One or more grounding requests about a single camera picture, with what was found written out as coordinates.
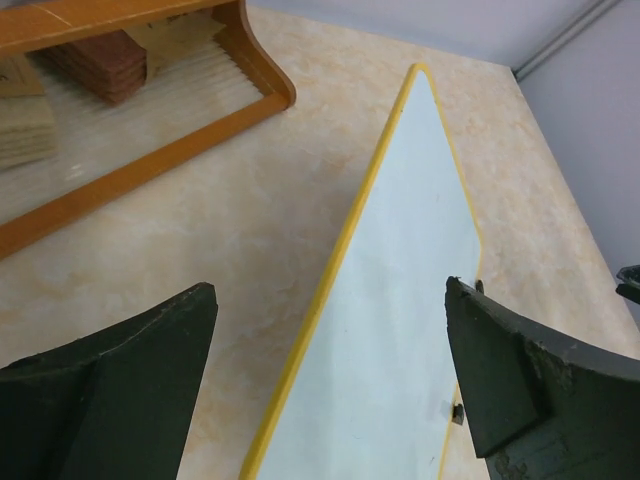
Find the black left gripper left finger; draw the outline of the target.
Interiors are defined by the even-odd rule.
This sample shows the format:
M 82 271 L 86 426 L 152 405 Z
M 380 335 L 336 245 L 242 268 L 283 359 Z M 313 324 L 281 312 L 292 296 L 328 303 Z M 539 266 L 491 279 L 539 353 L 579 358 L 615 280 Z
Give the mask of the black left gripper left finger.
M 176 478 L 217 313 L 201 282 L 3 367 L 2 478 Z

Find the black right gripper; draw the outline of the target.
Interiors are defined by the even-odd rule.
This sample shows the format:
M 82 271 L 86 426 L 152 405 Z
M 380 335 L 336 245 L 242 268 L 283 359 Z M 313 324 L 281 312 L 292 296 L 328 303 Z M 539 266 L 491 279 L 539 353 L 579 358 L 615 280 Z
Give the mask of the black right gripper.
M 640 266 L 622 267 L 616 274 L 620 283 L 616 287 L 616 293 L 625 299 L 640 304 Z

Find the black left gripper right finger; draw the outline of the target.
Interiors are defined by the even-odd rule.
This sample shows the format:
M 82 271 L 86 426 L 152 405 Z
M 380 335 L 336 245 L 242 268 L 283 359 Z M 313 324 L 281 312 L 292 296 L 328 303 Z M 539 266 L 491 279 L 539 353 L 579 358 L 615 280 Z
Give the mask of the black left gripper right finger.
M 639 362 L 521 316 L 456 277 L 447 334 L 493 479 L 636 479 Z

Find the yellow framed whiteboard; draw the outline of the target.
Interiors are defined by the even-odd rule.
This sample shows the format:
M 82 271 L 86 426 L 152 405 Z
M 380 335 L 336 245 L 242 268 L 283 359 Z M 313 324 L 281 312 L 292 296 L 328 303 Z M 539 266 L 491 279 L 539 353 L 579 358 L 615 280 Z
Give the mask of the yellow framed whiteboard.
M 277 386 L 244 479 L 437 479 L 457 380 L 446 282 L 482 237 L 428 67 L 403 81 Z

